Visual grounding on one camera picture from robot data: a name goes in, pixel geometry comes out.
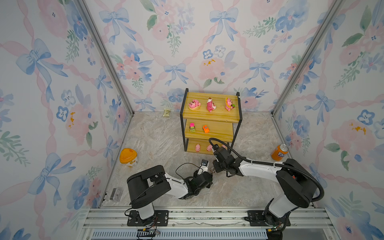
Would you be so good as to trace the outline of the orange toy truck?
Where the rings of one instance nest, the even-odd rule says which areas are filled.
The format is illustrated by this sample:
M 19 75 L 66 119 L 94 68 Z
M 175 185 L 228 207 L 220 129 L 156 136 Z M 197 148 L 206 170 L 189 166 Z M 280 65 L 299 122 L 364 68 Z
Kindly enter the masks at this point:
M 209 129 L 209 127 L 207 126 L 207 125 L 203 125 L 203 131 L 204 131 L 204 133 L 209 133 L 210 132 L 210 129 Z

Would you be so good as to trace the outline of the pink green toy car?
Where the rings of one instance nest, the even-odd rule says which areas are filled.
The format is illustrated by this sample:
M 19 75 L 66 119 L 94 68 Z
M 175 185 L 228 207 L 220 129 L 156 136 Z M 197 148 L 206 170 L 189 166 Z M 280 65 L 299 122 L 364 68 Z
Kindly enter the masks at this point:
M 196 127 L 194 123 L 190 123 L 190 132 L 194 133 L 196 131 Z

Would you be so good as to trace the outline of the pink bear sunflower toy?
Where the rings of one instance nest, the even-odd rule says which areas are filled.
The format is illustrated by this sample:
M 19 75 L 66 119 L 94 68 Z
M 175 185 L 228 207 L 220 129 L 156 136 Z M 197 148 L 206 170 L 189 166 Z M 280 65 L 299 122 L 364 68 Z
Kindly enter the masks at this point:
M 234 109 L 236 105 L 233 103 L 233 101 L 230 98 L 226 98 L 226 110 L 230 112 L 232 109 Z

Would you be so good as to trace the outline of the pink bear cream toy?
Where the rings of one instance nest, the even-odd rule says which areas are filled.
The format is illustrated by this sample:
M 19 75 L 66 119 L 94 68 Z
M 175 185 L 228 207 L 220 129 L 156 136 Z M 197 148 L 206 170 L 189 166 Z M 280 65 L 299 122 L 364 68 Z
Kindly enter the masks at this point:
M 213 99 L 212 98 L 208 98 L 208 101 L 207 101 L 207 110 L 208 110 L 208 112 L 211 113 L 216 108 L 217 107 L 216 107 L 215 103 L 213 102 Z

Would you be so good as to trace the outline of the pink bear donut toy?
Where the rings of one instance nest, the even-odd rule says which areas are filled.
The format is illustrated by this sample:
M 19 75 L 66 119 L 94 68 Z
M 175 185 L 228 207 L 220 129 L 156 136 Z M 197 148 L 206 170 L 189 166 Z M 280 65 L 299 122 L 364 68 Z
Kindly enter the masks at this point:
M 188 104 L 188 108 L 191 110 L 191 111 L 197 111 L 199 110 L 201 107 L 201 103 L 198 101 L 198 100 L 192 100 L 189 104 Z

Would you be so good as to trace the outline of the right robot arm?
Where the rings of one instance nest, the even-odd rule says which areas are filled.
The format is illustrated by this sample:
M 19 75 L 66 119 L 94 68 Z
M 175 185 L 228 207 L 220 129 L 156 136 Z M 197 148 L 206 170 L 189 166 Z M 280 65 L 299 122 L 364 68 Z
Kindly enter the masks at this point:
M 225 171 L 227 177 L 257 177 L 280 185 L 283 193 L 267 204 L 263 212 L 265 217 L 279 220 L 293 210 L 307 208 L 318 199 L 314 195 L 320 189 L 320 183 L 293 159 L 275 164 L 250 160 L 238 154 L 235 158 L 226 148 L 217 145 L 213 150 L 216 157 L 213 164 L 217 173 Z

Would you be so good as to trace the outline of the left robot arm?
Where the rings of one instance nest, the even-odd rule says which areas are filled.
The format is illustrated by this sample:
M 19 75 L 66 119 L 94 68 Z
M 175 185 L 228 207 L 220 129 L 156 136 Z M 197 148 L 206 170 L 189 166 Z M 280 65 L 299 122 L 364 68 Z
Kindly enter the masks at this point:
M 139 214 L 142 221 L 155 216 L 153 202 L 163 195 L 188 200 L 197 196 L 202 189 L 210 188 L 212 184 L 213 175 L 208 172 L 206 164 L 199 166 L 193 176 L 184 179 L 170 176 L 162 165 L 144 170 L 127 179 L 132 211 Z

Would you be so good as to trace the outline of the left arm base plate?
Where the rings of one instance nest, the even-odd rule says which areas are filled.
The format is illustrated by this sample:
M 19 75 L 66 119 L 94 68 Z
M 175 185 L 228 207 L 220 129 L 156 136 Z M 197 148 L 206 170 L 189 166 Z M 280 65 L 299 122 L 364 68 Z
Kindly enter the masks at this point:
M 169 221 L 169 211 L 155 210 L 154 215 L 143 220 L 136 210 L 130 211 L 128 215 L 128 227 L 166 227 Z

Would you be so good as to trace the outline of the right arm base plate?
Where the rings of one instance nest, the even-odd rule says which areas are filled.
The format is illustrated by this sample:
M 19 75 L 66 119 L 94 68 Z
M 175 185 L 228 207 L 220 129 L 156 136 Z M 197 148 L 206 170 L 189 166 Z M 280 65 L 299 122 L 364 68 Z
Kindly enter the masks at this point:
M 249 222 L 252 227 L 290 227 L 291 222 L 286 219 L 286 216 L 277 218 L 270 213 L 264 214 L 262 210 L 250 210 L 247 211 L 247 216 L 244 220 Z

